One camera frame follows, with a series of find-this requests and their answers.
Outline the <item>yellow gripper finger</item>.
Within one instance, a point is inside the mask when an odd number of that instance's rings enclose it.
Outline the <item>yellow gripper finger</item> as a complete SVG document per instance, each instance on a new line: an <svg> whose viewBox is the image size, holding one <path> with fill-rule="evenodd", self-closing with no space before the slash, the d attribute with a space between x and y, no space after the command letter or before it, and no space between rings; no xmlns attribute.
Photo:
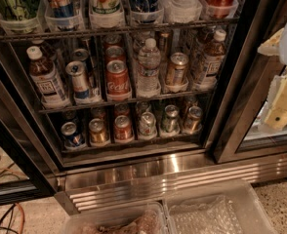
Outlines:
<svg viewBox="0 0 287 234"><path fill-rule="evenodd" d="M279 55L279 42L283 32L283 28L276 31L270 38L258 48L258 53L264 56L278 56Z"/></svg>
<svg viewBox="0 0 287 234"><path fill-rule="evenodd" d="M287 74L273 78L266 101L261 113L259 131L280 132L287 126Z"/></svg>

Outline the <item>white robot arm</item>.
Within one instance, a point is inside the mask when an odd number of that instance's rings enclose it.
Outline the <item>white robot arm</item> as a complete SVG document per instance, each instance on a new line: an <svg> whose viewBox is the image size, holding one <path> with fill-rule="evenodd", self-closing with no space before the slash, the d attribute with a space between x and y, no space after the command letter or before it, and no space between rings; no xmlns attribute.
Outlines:
<svg viewBox="0 0 287 234"><path fill-rule="evenodd" d="M264 56L278 56L279 61L287 66L287 23L259 48ZM266 105L260 115L258 130L273 134L287 126L287 73L275 75L270 83Z"/></svg>

